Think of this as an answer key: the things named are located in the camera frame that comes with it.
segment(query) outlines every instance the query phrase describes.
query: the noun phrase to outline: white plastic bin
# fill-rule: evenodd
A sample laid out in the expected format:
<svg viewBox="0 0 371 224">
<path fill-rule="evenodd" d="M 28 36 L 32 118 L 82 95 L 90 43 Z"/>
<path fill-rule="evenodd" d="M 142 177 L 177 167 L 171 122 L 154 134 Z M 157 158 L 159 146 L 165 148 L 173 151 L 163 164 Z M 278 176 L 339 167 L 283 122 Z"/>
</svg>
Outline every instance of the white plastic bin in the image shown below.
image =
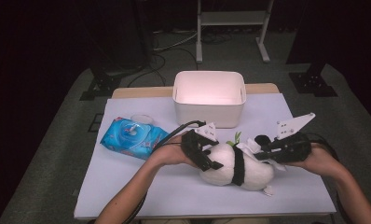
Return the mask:
<svg viewBox="0 0 371 224">
<path fill-rule="evenodd" d="M 176 75 L 173 100 L 177 122 L 214 122 L 216 128 L 239 124 L 246 90 L 243 76 L 236 72 L 184 71 Z"/>
</svg>

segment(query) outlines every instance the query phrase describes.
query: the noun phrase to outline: panda ear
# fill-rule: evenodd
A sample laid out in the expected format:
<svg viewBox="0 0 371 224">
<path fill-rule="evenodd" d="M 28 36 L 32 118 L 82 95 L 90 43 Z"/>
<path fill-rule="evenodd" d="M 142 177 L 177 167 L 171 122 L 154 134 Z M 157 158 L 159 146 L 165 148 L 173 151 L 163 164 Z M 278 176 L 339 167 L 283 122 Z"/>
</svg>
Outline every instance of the panda ear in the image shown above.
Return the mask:
<svg viewBox="0 0 371 224">
<path fill-rule="evenodd" d="M 258 135 L 254 140 L 260 146 L 265 146 L 270 143 L 270 139 L 266 135 Z"/>
</svg>

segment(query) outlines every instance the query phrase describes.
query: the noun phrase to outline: black stripe on plush toy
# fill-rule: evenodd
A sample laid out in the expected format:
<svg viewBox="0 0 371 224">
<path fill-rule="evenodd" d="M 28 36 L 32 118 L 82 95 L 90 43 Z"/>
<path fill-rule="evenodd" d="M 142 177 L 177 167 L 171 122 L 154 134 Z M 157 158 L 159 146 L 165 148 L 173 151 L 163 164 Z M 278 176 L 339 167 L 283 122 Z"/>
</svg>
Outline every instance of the black stripe on plush toy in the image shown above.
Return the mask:
<svg viewBox="0 0 371 224">
<path fill-rule="evenodd" d="M 236 146 L 232 147 L 235 152 L 235 166 L 234 176 L 232 177 L 232 183 L 238 186 L 244 183 L 244 158 L 243 152 Z"/>
</svg>

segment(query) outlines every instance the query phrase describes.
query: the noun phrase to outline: white triangular bracket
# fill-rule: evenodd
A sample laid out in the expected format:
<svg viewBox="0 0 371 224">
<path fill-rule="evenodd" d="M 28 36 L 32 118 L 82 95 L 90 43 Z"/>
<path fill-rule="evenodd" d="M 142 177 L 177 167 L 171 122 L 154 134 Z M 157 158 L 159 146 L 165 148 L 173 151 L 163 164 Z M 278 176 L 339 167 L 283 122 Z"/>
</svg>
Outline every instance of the white triangular bracket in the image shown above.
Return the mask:
<svg viewBox="0 0 371 224">
<path fill-rule="evenodd" d="M 281 140 L 285 137 L 291 136 L 297 133 L 307 123 L 314 119 L 316 115 L 310 113 L 304 116 L 296 117 L 294 119 L 288 119 L 285 121 L 278 121 L 278 136 L 277 139 Z"/>
<path fill-rule="evenodd" d="M 208 123 L 194 130 L 195 130 L 195 133 L 199 134 L 200 136 L 206 137 L 214 142 L 217 141 L 214 123 Z"/>
</svg>

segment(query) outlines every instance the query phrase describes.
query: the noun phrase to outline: metal leg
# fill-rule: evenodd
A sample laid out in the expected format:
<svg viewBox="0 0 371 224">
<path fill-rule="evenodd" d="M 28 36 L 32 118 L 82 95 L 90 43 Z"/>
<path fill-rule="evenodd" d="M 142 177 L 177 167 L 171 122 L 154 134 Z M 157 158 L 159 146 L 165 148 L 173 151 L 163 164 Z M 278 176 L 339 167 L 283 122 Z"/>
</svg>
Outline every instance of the metal leg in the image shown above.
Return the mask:
<svg viewBox="0 0 371 224">
<path fill-rule="evenodd" d="M 265 18 L 264 18 L 264 23 L 262 25 L 261 36 L 257 37 L 255 39 L 256 42 L 257 42 L 257 46 L 260 50 L 262 60 L 264 61 L 264 63 L 269 63 L 270 62 L 270 58 L 269 58 L 267 50 L 265 49 L 265 46 L 264 46 L 264 39 L 265 39 L 265 34 L 266 34 L 267 28 L 268 28 L 268 23 L 269 23 L 270 13 L 272 11 L 273 1 L 274 0 L 269 0 L 267 12 L 266 12 Z"/>
<path fill-rule="evenodd" d="M 198 0 L 198 25 L 197 25 L 197 63 L 202 63 L 202 43 L 201 39 L 201 5 Z"/>
</svg>

